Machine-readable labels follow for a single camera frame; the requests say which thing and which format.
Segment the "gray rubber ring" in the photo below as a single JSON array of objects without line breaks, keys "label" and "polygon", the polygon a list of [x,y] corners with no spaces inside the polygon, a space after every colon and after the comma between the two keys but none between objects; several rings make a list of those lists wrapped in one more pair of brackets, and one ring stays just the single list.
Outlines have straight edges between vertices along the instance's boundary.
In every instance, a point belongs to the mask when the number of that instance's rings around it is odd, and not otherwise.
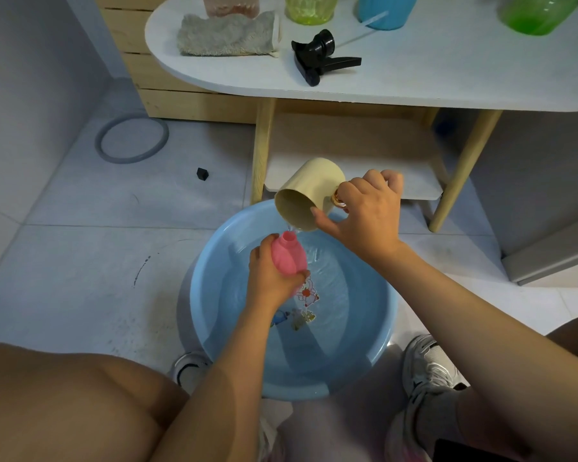
[{"label": "gray rubber ring", "polygon": [[[111,128],[113,128],[115,125],[119,125],[120,123],[123,123],[125,121],[129,121],[129,120],[132,120],[135,118],[149,118],[149,119],[154,120],[155,122],[159,123],[162,126],[162,136],[161,136],[160,141],[158,143],[156,143],[152,147],[152,149],[150,149],[147,152],[144,152],[143,154],[139,154],[138,156],[120,158],[120,157],[111,157],[111,156],[107,155],[105,153],[105,151],[103,150],[103,145],[102,145],[103,138],[105,137],[107,132]],[[100,129],[99,133],[96,135],[96,138],[94,138],[94,147],[96,148],[97,153],[100,155],[100,158],[102,160],[105,160],[107,162],[111,162],[112,164],[134,164],[135,162],[141,162],[142,160],[146,160],[148,157],[152,157],[154,154],[159,152],[167,144],[167,140],[169,138],[170,138],[170,128],[167,126],[167,123],[165,123],[163,120],[158,119],[158,118],[150,118],[145,113],[128,113],[126,115],[122,115],[122,116],[119,116],[118,118],[111,120],[109,123],[107,123],[105,126],[103,126]]]}]

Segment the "beige plastic cup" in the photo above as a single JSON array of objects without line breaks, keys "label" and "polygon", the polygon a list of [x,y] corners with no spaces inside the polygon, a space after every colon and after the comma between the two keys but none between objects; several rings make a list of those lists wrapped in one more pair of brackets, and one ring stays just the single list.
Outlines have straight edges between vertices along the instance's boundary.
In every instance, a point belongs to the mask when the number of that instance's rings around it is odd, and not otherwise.
[{"label": "beige plastic cup", "polygon": [[329,214],[334,206],[345,207],[336,198],[345,174],[334,162],[322,157],[310,159],[278,190],[274,204],[280,216],[305,232],[317,229],[311,207]]}]

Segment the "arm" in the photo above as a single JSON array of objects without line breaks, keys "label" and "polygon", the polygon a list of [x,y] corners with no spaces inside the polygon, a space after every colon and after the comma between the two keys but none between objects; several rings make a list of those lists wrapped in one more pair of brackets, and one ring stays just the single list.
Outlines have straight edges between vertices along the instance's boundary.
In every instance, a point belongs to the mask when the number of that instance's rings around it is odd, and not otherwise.
[{"label": "arm", "polygon": [[274,313],[306,281],[308,271],[281,275],[263,239],[251,252],[247,302],[205,379],[156,448],[152,462],[256,460],[267,335]]},{"label": "arm", "polygon": [[390,282],[499,415],[544,459],[578,460],[578,358],[460,286],[398,239],[402,176],[338,188],[349,216],[317,225]]}]

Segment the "oval tabletop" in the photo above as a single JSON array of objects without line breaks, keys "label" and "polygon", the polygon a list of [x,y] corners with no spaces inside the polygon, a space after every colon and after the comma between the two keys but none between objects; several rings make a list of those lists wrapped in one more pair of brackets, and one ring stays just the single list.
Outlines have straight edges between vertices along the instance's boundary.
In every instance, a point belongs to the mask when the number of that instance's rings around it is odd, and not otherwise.
[{"label": "oval tabletop", "polygon": [[[428,107],[578,111],[578,8],[543,37],[520,34],[497,17],[497,0],[417,0],[398,30],[364,28],[357,0],[339,0],[322,26],[301,26],[282,9],[280,58],[181,56],[176,36],[187,13],[206,17],[202,0],[167,0],[145,27],[151,53],[174,76],[215,92],[255,97]],[[262,0],[261,11],[274,9]],[[334,35],[337,56],[362,66],[328,73],[310,87],[295,67],[291,40]]]}]

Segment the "hand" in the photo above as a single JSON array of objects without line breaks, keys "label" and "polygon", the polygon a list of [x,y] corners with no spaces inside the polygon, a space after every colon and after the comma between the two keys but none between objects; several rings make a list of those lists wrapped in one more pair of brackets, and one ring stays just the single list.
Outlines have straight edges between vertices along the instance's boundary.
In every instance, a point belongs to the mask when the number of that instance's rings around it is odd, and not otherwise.
[{"label": "hand", "polygon": [[369,170],[363,178],[341,183],[338,199],[347,204],[348,217],[334,222],[322,210],[311,208],[317,227],[376,267],[393,256],[401,244],[402,183],[402,174],[392,170]]},{"label": "hand", "polygon": [[296,275],[282,275],[272,262],[272,241],[278,233],[268,235],[251,251],[248,268],[247,308],[260,308],[270,317],[287,299],[295,295],[297,289],[311,274],[301,271]]}]

